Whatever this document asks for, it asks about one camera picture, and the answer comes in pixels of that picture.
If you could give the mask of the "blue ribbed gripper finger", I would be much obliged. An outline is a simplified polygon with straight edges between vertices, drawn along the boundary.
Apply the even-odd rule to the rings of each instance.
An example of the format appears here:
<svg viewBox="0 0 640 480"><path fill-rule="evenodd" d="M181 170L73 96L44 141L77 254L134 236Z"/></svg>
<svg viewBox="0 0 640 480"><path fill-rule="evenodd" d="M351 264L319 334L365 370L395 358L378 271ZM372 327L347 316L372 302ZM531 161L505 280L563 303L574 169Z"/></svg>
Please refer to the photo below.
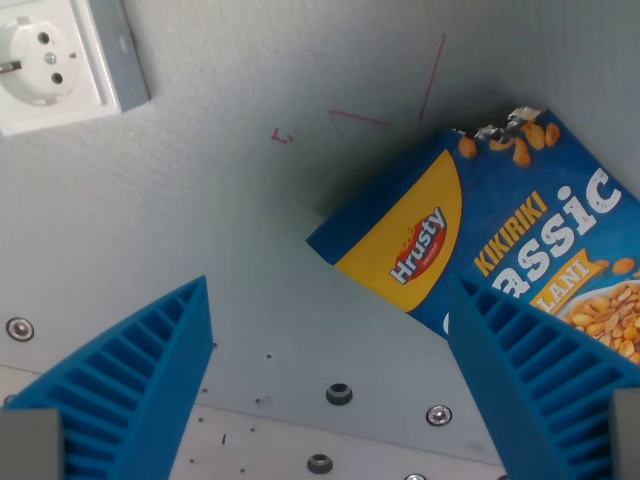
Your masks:
<svg viewBox="0 0 640 480"><path fill-rule="evenodd" d="M4 409L60 416L66 479L167 479L213 347L198 277L95 337Z"/></svg>
<svg viewBox="0 0 640 480"><path fill-rule="evenodd" d="M464 277L448 344L510 479L611 479L609 411L639 368L567 323Z"/></svg>

